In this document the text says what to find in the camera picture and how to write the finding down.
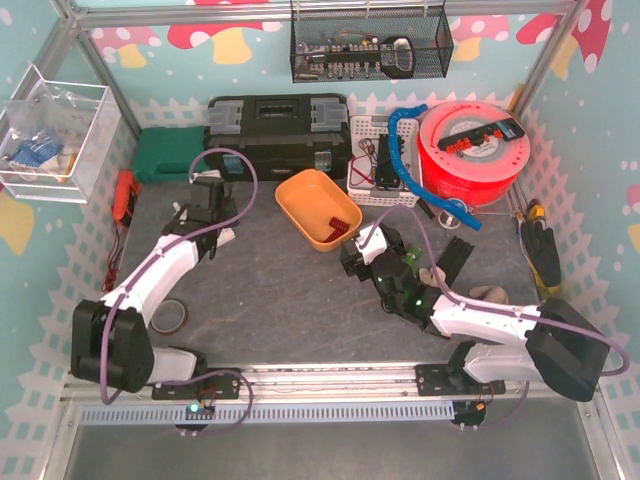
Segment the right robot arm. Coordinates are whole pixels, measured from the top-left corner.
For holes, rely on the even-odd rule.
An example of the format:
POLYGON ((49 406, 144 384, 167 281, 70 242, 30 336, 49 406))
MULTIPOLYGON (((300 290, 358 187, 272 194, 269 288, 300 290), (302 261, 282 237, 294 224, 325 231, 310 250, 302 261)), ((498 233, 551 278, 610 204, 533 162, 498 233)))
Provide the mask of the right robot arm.
POLYGON ((372 282, 386 313, 441 338, 468 337, 448 365, 459 391, 473 383, 521 380, 542 382, 573 401, 590 401, 610 350, 599 331, 561 299, 514 306, 451 291, 472 251, 471 244, 453 238, 436 261, 440 277, 425 283, 416 265, 419 252, 381 224, 345 243, 340 261, 348 276, 372 282))

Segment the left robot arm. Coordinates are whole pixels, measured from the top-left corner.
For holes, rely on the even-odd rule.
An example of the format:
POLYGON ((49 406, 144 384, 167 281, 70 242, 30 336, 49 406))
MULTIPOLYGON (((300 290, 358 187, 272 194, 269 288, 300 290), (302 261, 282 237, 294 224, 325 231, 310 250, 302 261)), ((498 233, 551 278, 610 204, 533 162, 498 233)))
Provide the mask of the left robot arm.
POLYGON ((212 258, 220 230, 237 224, 226 182, 198 175, 190 199, 163 228, 145 260, 98 301, 83 300, 72 315, 71 374, 106 389, 136 393, 154 383, 189 381, 201 355, 179 347, 154 347, 149 325, 178 281, 212 258))

